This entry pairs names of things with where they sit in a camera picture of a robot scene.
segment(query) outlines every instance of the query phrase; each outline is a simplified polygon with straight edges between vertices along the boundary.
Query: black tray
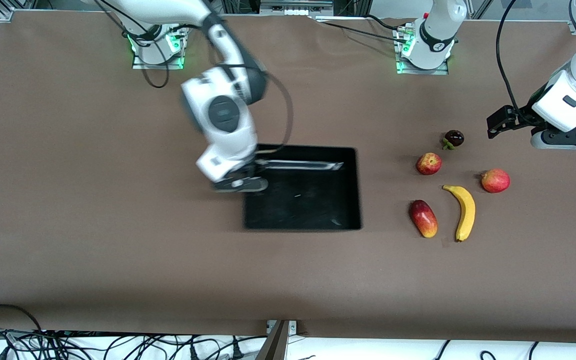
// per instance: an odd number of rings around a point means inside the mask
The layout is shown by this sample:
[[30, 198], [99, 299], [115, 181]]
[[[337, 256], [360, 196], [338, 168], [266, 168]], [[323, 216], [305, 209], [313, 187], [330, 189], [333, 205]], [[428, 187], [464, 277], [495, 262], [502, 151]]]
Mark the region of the black tray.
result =
[[[260, 150], [276, 147], [259, 144]], [[288, 145], [259, 155], [256, 164], [268, 187], [245, 193], [247, 229], [361, 229], [354, 148]]]

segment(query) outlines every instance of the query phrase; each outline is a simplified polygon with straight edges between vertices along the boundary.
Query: brown tabletop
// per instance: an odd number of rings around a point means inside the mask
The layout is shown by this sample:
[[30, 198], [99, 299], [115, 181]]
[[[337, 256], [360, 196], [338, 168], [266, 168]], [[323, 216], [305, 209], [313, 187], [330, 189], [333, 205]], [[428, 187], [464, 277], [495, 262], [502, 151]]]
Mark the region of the brown tabletop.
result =
[[[199, 34], [187, 68], [153, 89], [103, 13], [19, 11], [0, 23], [0, 303], [64, 330], [258, 333], [298, 319], [322, 337], [576, 341], [576, 151], [536, 150], [527, 129], [487, 139], [509, 102], [498, 23], [464, 23], [450, 75], [418, 76], [396, 73], [389, 41], [310, 18], [228, 22], [290, 91], [292, 144], [357, 149], [362, 230], [244, 230], [242, 196], [213, 192], [195, 166], [206, 141], [179, 104], [179, 84], [211, 66]], [[509, 22], [521, 105], [575, 51], [565, 23]], [[251, 112], [260, 142], [281, 140], [278, 89]], [[417, 174], [450, 129], [464, 145]], [[475, 176], [494, 167], [512, 177], [500, 194]], [[443, 184], [477, 203], [464, 243]], [[409, 219], [415, 199], [438, 218], [434, 239]], [[0, 326], [32, 324], [0, 312]]]

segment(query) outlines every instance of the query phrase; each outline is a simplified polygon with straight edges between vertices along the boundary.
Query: apple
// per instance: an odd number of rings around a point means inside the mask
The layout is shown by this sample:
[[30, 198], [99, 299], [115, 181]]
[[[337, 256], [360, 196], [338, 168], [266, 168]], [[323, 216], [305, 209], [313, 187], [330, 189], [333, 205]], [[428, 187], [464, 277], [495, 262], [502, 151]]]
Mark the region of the apple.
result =
[[410, 204], [410, 219], [425, 238], [432, 238], [437, 234], [439, 224], [435, 213], [423, 200], [415, 200]]
[[481, 186], [489, 193], [501, 193], [510, 187], [510, 176], [500, 168], [488, 170], [481, 177]]
[[442, 168], [442, 158], [434, 152], [426, 152], [416, 161], [416, 170], [423, 175], [432, 175]]

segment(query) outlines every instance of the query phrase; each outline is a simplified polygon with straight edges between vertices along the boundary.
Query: yellow banana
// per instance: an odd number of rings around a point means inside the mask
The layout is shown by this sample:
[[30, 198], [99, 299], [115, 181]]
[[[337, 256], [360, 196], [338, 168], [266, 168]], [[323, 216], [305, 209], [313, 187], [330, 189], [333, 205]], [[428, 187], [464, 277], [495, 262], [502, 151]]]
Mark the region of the yellow banana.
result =
[[468, 239], [475, 224], [475, 200], [471, 193], [461, 186], [443, 185], [443, 189], [452, 193], [461, 205], [461, 219], [455, 237], [458, 242], [462, 242]]

